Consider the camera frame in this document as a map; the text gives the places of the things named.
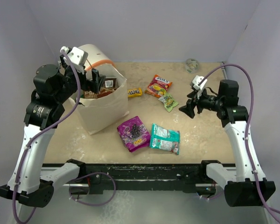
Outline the brown chips bag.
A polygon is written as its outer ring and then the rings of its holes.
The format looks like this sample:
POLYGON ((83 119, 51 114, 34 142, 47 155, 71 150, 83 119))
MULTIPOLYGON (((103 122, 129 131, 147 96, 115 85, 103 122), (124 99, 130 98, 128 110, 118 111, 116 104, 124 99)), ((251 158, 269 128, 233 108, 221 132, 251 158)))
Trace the brown chips bag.
POLYGON ((85 91, 82 95, 82 98, 85 99, 97 99, 97 98, 102 98, 105 97, 114 91, 116 91, 116 86, 117 86, 117 79, 116 78, 106 78, 104 81, 104 84, 100 88, 100 91, 98 93, 94 93, 91 91, 85 91))

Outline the small green himalaya sachet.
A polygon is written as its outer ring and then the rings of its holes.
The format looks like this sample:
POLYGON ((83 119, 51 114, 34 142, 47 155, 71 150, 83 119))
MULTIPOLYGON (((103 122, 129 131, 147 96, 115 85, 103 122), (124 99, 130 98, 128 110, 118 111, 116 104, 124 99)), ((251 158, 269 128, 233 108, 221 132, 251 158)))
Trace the small green himalaya sachet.
POLYGON ((159 98, 159 101, 161 101, 164 104, 164 107, 167 110, 167 112, 171 112, 174 107, 179 105, 179 103, 171 96, 170 93, 165 93, 159 98))

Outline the orange fox's fruits candy bag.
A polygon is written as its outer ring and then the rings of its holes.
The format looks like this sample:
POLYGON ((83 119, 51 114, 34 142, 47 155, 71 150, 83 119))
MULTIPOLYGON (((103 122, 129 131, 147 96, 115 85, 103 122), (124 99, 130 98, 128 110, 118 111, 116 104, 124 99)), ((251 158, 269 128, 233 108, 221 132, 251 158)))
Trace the orange fox's fruits candy bag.
POLYGON ((160 98, 166 94, 172 84, 172 82, 160 77, 159 75, 155 75, 148 87, 145 89, 145 93, 160 98))

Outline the brown paper bag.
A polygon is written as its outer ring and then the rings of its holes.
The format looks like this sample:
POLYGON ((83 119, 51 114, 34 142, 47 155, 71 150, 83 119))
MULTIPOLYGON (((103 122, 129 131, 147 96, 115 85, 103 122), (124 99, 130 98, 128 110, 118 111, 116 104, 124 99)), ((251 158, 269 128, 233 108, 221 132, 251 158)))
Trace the brown paper bag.
POLYGON ((96 68, 107 78, 116 78, 116 90, 102 98, 80 99, 75 109, 82 127, 93 135, 129 114, 126 78, 111 64, 96 68))

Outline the yellow m&m's packet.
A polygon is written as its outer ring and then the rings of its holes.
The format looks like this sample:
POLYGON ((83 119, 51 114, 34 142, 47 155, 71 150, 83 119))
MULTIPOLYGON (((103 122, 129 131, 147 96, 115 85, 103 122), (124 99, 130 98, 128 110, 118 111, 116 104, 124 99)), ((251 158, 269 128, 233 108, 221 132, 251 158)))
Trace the yellow m&m's packet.
POLYGON ((141 88, 129 89, 127 91, 127 94, 129 98, 140 97, 142 96, 142 89, 141 88))

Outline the teal fox's mint bag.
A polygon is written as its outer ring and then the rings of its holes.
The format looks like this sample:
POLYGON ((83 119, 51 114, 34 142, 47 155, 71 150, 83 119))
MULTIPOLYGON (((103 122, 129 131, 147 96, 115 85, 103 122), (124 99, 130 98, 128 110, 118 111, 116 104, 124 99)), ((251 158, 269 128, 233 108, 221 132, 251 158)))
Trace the teal fox's mint bag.
POLYGON ((149 147, 152 149, 169 151, 179 155, 180 131, 165 129, 153 123, 149 147))

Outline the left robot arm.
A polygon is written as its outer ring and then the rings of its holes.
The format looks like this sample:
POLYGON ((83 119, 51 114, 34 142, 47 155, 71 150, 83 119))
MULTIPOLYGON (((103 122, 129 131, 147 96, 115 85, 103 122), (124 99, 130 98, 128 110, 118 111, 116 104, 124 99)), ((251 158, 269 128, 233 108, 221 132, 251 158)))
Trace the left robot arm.
POLYGON ((87 53, 62 53, 61 67, 53 64, 41 66, 33 79, 35 89, 24 118, 24 137, 20 155, 6 185, 0 186, 0 197, 11 199, 29 207, 43 208, 51 200, 54 192, 74 180, 82 183, 87 177, 86 164, 70 159, 48 175, 41 175, 47 147, 55 130, 67 116, 64 102, 80 91, 97 93, 104 80, 96 69, 92 69, 92 79, 86 77, 87 53))

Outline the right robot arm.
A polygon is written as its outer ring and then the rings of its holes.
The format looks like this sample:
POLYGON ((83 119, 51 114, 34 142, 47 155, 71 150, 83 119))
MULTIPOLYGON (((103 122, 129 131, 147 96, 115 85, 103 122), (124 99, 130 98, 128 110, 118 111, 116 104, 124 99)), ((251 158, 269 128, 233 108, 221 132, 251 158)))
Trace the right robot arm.
POLYGON ((248 111, 238 105, 238 83, 221 80, 217 94, 209 95, 207 80, 195 76, 191 82, 192 92, 180 111, 194 118, 203 110, 214 111, 221 120, 235 158, 236 173, 232 174, 218 161, 203 161, 204 168, 198 171, 202 182, 214 180, 223 190, 231 207, 262 206, 275 192, 273 181, 268 181, 257 159, 251 138, 248 111))

